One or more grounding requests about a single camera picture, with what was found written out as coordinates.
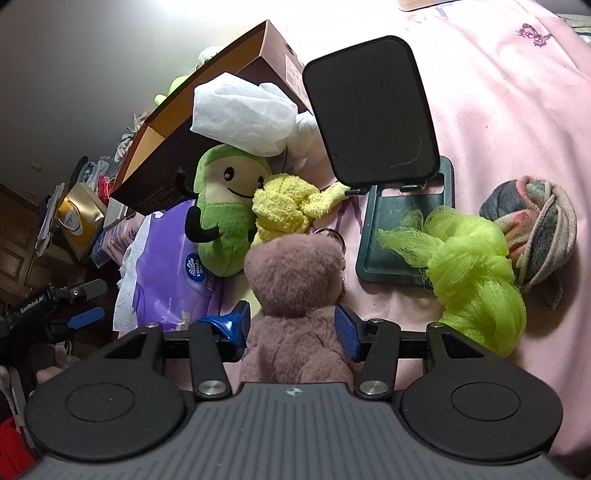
yellow towel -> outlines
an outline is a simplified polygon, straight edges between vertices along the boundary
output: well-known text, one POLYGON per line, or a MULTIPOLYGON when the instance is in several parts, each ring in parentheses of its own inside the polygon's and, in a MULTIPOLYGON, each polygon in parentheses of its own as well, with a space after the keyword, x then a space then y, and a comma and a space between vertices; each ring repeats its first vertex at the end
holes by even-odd
POLYGON ((253 245, 288 233, 303 233, 312 221, 327 215, 346 199, 349 188, 336 182, 321 192, 294 175, 280 173, 269 177, 255 192, 252 211, 256 214, 253 245))

phone holder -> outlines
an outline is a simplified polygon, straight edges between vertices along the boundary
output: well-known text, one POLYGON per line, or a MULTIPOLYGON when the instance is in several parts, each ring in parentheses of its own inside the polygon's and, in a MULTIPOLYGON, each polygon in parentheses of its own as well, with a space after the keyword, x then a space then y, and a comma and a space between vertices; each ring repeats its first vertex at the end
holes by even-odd
POLYGON ((376 239, 412 210, 454 206, 452 163, 439 156, 410 46, 394 36, 355 45, 310 62, 303 80, 336 178, 350 194, 369 193, 357 275, 423 285, 417 269, 376 239))

gold gift bag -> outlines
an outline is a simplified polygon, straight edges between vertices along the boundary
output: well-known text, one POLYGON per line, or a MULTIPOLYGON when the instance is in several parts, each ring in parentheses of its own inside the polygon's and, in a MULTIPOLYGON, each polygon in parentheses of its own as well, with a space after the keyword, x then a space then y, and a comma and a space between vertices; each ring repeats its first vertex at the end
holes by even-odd
POLYGON ((57 209, 61 231, 78 260, 90 252, 103 228, 105 214, 105 205, 86 183, 74 185, 57 209))

red object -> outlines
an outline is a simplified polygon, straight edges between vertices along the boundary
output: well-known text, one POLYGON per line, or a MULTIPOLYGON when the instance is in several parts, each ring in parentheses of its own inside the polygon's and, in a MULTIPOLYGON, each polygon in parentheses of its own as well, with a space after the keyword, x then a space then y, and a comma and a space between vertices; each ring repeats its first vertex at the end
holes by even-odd
POLYGON ((101 175, 99 177, 99 198, 107 206, 109 206, 112 191, 113 184, 109 181, 109 177, 107 175, 101 175))
POLYGON ((35 460, 10 417, 0 425, 0 478, 13 480, 33 465, 35 460))

round black pad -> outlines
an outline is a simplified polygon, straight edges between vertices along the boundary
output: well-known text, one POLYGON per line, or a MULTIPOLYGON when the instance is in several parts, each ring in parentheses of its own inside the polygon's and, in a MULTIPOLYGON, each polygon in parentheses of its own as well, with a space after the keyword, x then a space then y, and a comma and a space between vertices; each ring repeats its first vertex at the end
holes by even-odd
POLYGON ((93 359, 41 385, 27 403, 25 421, 42 450, 102 462, 161 443, 184 413, 172 381, 135 360, 93 359))
POLYGON ((562 421, 560 400, 548 385, 496 356, 435 368, 406 389, 401 413, 419 439, 477 462, 547 450, 562 421))
POLYGON ((454 408, 474 420, 498 421, 513 415, 521 399, 510 388, 496 383, 468 383, 452 393, 454 408))
POLYGON ((74 390, 66 408, 77 419, 109 421, 125 415, 134 406, 134 393, 113 383, 84 385, 74 390))

